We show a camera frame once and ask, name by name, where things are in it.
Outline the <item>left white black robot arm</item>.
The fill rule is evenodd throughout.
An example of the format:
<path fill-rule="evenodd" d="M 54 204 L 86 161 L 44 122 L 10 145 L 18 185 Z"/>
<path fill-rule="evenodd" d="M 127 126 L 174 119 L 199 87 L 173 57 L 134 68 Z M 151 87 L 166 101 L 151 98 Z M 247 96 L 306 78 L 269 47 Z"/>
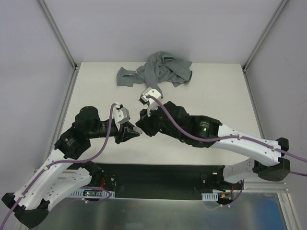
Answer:
<path fill-rule="evenodd" d="M 114 137 L 119 144 L 141 133 L 140 128 L 130 123 L 129 112 L 122 105 L 112 104 L 106 121 L 100 120 L 95 107 L 83 107 L 32 178 L 18 191 L 6 193 L 1 200 L 20 223 L 32 229 L 77 189 L 87 185 L 102 188 L 105 176 L 93 159 L 104 149 L 86 160 L 79 159 L 90 148 L 91 139 L 104 138 L 107 142 L 109 137 Z"/>

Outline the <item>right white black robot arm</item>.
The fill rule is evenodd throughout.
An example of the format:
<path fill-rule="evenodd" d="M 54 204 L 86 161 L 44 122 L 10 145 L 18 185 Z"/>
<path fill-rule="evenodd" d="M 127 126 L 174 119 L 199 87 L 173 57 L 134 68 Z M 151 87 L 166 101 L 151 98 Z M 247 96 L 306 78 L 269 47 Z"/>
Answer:
<path fill-rule="evenodd" d="M 217 119 L 190 115 L 182 106 L 172 102 L 164 106 L 174 119 L 174 124 L 158 107 L 151 112 L 141 110 L 136 126 L 150 137 L 161 133 L 196 148 L 222 149 L 247 157 L 245 161 L 224 166 L 223 173 L 216 176 L 219 188 L 227 189 L 232 184 L 253 177 L 280 182 L 290 173 L 290 161 L 281 153 L 289 149 L 287 139 L 254 138 L 231 129 Z"/>

